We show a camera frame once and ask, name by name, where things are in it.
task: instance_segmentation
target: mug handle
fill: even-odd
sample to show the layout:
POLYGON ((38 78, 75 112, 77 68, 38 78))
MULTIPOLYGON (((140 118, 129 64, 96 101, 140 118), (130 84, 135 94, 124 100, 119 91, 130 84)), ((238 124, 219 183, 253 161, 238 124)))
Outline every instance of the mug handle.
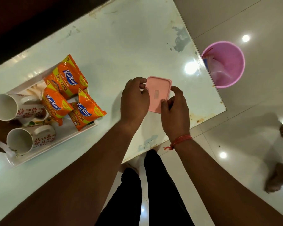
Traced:
POLYGON ((30 101, 35 102, 35 103, 40 103, 40 99, 37 98, 34 95, 27 96, 27 97, 21 99, 22 104, 25 104, 25 103, 30 102, 30 101))
POLYGON ((49 128, 49 124, 48 125, 42 125, 42 127, 39 127, 39 128, 37 128, 37 129, 35 129, 34 130, 34 134, 35 135, 38 135, 39 133, 41 133, 41 132, 44 132, 44 131, 47 131, 47 130, 49 130, 50 128, 49 128))

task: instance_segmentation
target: white mug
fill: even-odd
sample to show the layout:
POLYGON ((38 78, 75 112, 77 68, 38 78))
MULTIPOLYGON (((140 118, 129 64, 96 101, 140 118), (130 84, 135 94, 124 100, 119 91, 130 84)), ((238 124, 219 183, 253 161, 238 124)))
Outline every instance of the white mug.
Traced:
POLYGON ((15 128, 8 133, 8 147, 23 155, 33 149, 39 149, 55 139, 55 130, 49 124, 15 128))
POLYGON ((0 120, 29 118, 42 113, 44 106, 34 95, 0 94, 0 120))

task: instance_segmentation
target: white tray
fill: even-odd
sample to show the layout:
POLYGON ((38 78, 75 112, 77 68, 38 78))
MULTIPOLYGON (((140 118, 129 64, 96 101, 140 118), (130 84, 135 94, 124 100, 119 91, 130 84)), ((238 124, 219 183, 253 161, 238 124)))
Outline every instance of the white tray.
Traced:
MULTIPOLYGON (((22 83, 21 85, 17 86, 16 88, 8 91, 8 94, 23 94, 23 95, 37 95, 41 98, 43 94, 43 90, 46 87, 45 82, 43 81, 43 78, 48 76, 53 69, 57 65, 53 66, 52 68, 36 75, 35 77, 29 79, 28 81, 22 83)), ((69 102, 77 101, 78 97, 74 97, 69 99, 69 102)), ((19 120, 22 124, 27 124, 30 121, 33 121, 33 118, 23 118, 19 120)), ((61 144, 65 142, 66 140, 71 139, 72 137, 75 137, 76 135, 93 128, 94 126, 98 125, 98 121, 95 120, 91 122, 90 124, 86 125, 81 131, 78 131, 75 127, 74 123, 70 119, 68 115, 66 115, 63 118, 63 125, 58 126, 58 123, 53 121, 50 123, 53 128, 55 129, 56 136, 55 140, 48 143, 46 146, 37 149, 37 150, 31 150, 30 152, 24 154, 24 155, 17 155, 14 151, 10 150, 8 146, 2 142, 0 142, 0 147, 6 152, 7 160, 11 164, 12 167, 18 166, 38 155, 40 155, 43 152, 48 151, 49 149, 55 147, 58 144, 61 144)))

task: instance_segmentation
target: table surface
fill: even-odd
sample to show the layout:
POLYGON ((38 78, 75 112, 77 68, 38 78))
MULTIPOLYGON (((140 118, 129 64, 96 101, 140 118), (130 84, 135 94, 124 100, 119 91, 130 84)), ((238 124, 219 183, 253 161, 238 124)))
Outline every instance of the table surface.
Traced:
MULTIPOLYGON (((0 153, 0 219, 86 152, 120 119, 121 94, 129 79, 171 79, 184 92, 190 128, 226 110, 173 0, 105 3, 0 65, 0 93, 68 54, 88 80, 91 97, 107 115, 99 119, 97 127, 18 167, 9 169, 0 153)), ((148 112, 123 162, 167 140, 161 115, 148 112)))

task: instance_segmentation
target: orange snack packet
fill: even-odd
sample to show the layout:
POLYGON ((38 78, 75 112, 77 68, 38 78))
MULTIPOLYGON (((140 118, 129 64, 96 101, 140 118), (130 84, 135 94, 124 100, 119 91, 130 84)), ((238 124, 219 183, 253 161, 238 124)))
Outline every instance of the orange snack packet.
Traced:
POLYGON ((86 89, 88 82, 75 61, 68 55, 53 72, 44 78, 44 81, 51 81, 51 84, 68 100, 74 94, 78 94, 79 88, 86 89))
POLYGON ((107 114, 106 111, 101 110, 90 95, 81 89, 79 89, 79 102, 73 102, 72 106, 74 109, 69 116, 79 131, 91 121, 107 114))
POLYGON ((59 123, 59 126, 63 124, 63 117, 73 110, 73 107, 49 80, 47 81, 47 87, 44 90, 41 103, 45 106, 49 115, 59 123))

